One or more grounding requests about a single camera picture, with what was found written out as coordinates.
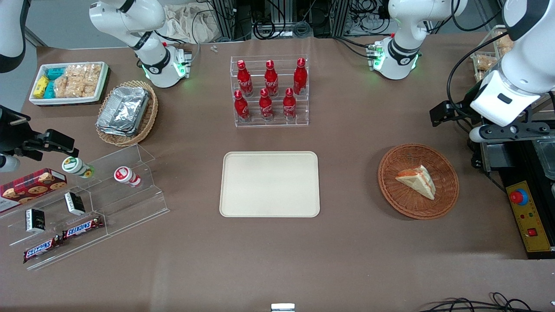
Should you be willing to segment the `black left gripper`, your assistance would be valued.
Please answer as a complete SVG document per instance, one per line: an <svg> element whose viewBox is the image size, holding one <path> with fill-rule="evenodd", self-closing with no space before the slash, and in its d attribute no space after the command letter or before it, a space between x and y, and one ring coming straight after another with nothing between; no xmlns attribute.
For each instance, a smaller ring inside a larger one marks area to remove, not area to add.
<svg viewBox="0 0 555 312"><path fill-rule="evenodd" d="M430 109L430 117L433 127L438 127L442 123L456 122L461 119L470 119L471 124L481 122L480 113L470 107L480 91L480 83L476 83L464 98L460 101L442 101L434 108Z"/></svg>

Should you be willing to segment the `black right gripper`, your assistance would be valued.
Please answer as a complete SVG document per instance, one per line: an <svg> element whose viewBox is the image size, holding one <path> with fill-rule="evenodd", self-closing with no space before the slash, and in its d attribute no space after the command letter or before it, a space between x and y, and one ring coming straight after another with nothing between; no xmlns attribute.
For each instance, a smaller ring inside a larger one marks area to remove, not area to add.
<svg viewBox="0 0 555 312"><path fill-rule="evenodd" d="M4 106L1 106L0 110L0 151L2 154L16 154L30 159L42 159L43 152L59 152L75 158L79 156L77 148L67 150L60 147L75 146L75 140L52 129L40 134L40 140L44 144L23 145L25 141L33 138L33 130L28 123L30 117Z"/></svg>

